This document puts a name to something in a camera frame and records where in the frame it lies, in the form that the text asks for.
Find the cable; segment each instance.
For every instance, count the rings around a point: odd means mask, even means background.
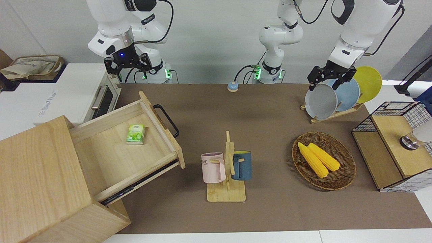
[[[387,36],[390,34],[390,32],[393,30],[393,28],[396,26],[396,24],[399,22],[399,20],[402,18],[403,14],[405,13],[405,7],[404,6],[400,6],[400,9],[402,9],[402,13],[399,16],[399,18],[394,22],[394,24],[391,26],[391,28],[388,30],[387,34],[385,34],[384,38],[382,39],[381,43],[379,44],[378,48],[373,52],[373,53],[366,53],[364,54],[364,56],[373,56],[375,55],[379,48],[381,48],[382,44],[384,43],[385,39],[387,38]]]
[[[174,70],[174,69],[170,69],[169,71],[170,71],[170,72],[175,72],[175,78],[177,79],[177,83],[179,83],[179,81],[178,81],[178,74],[177,74],[177,71]]]
[[[321,11],[320,11],[320,13],[318,14],[317,18],[316,18],[314,21],[312,21],[312,22],[308,22],[308,21],[306,21],[306,20],[303,18],[302,11],[300,10],[300,7],[299,7],[299,5],[297,4],[297,2],[296,2],[295,0],[293,0],[293,1],[294,1],[295,9],[297,10],[297,13],[299,14],[299,16],[300,16],[300,18],[303,20],[303,22],[305,22],[306,24],[313,24],[313,23],[315,23],[315,21],[317,21],[318,18],[321,16],[321,14],[322,14],[322,12],[323,12],[323,10],[324,10],[325,6],[327,5],[327,2],[328,2],[328,0],[325,1],[325,3],[324,3],[324,5],[323,5],[323,7],[321,8]]]
[[[133,74],[133,82],[134,82],[134,83],[137,83],[137,73],[138,73],[138,72],[143,73],[143,71],[138,70],[138,71],[136,71],[136,72]]]
[[[423,60],[423,61],[422,61],[421,63],[419,63],[415,68],[413,68],[413,69],[411,70],[411,72],[410,72],[409,74],[407,74],[407,75],[405,76],[405,78],[403,78],[403,79],[401,80],[401,82],[399,83],[399,85],[401,85],[401,83],[402,83],[405,79],[407,79],[407,77],[408,77],[412,72],[414,72],[415,69],[417,69],[420,65],[422,65],[425,61],[427,61],[427,60],[428,60],[429,58],[431,58],[431,57],[432,57],[432,55],[426,57],[425,60]]]
[[[251,76],[252,76],[252,73],[254,73],[255,71],[249,71],[249,72],[247,72],[246,74],[245,74],[245,77],[243,78],[243,84],[245,83],[245,80],[246,80],[246,76],[248,75],[248,73],[251,73]]]
[[[254,65],[248,65],[248,66],[244,66],[244,67],[242,67],[242,68],[237,72],[237,74],[235,75],[234,82],[237,80],[237,77],[238,77],[238,75],[241,73],[241,71],[243,71],[244,69],[246,69],[246,68],[248,68],[248,67],[255,67],[255,66],[254,66]]]
[[[132,68],[132,69],[129,71],[129,73],[127,73],[127,75],[126,75],[126,79],[124,80],[124,83],[127,83],[127,79],[129,78],[130,73],[132,73],[132,71],[133,71],[134,69],[135,69],[135,68]]]
[[[286,71],[285,71],[285,69],[284,69],[284,70],[282,70],[281,72],[283,72],[283,76],[282,76],[282,81],[280,81],[280,83],[283,83],[283,79],[285,78]]]
[[[257,65],[260,64],[260,62],[261,62],[261,60],[264,58],[266,52],[267,52],[267,51],[265,51],[264,54],[261,56],[260,60],[257,62]],[[251,77],[252,77],[252,74],[249,75],[248,81],[247,81],[246,83],[248,83],[249,80],[251,80]]]
[[[168,35],[169,30],[171,29],[172,20],[174,19],[174,6],[168,0],[156,0],[156,1],[166,2],[171,6],[171,20],[169,21],[168,29],[166,30],[165,35],[160,40],[157,40],[157,41],[137,41],[137,42],[134,42],[134,44],[158,43],[158,42],[163,41],[163,39],[165,39],[166,36]]]

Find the white microwave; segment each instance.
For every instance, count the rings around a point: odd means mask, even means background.
[[[103,64],[68,64],[33,121],[66,116],[78,126],[114,110],[121,86]]]

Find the gray wall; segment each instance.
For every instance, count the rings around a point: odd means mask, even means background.
[[[411,47],[403,58],[397,62],[393,69],[385,76],[385,79],[403,79],[415,66],[430,55],[432,55],[432,26],[429,27],[425,34]],[[418,80],[432,81],[432,68],[425,72]]]
[[[281,23],[276,15],[278,0],[172,2],[175,19],[168,42],[160,50],[183,83],[231,81],[242,66],[255,64],[264,52],[258,40],[260,29]],[[324,0],[303,1],[305,18],[313,20],[323,3]],[[385,76],[429,28],[432,1],[411,0],[404,5],[405,16],[381,50],[362,58],[357,66],[373,66]],[[162,23],[168,23],[168,4],[158,3],[155,13]],[[0,0],[0,23],[0,49],[12,58],[58,54],[72,63],[103,62],[87,48],[97,25],[85,0]],[[343,29],[330,14],[330,4],[315,24],[300,24],[305,31],[303,40],[282,47],[285,82],[304,83],[312,67],[324,66]]]

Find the corn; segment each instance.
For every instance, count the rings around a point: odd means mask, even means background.
[[[315,174],[317,174],[319,178],[326,177],[328,175],[328,170],[320,161],[320,159],[318,159],[318,157],[304,144],[299,142],[297,145],[299,146],[300,153],[306,159],[310,167],[314,170]]]
[[[335,160],[331,155],[322,150],[314,143],[309,143],[308,148],[312,151],[318,159],[331,171],[337,171],[340,167],[340,164],[337,160]]]

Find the brown tablecloth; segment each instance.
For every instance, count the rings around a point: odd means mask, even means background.
[[[186,169],[176,167],[123,199],[132,224],[120,233],[200,233],[432,227],[412,193],[378,192],[351,135],[368,113],[310,124],[299,109],[304,84],[127,84],[117,107],[143,90],[180,130]],[[236,150],[252,151],[253,178],[246,202],[210,203],[200,155],[223,152],[225,131]],[[309,131],[330,134],[350,150],[357,176],[345,189],[322,192],[299,177],[291,159],[294,140]]]

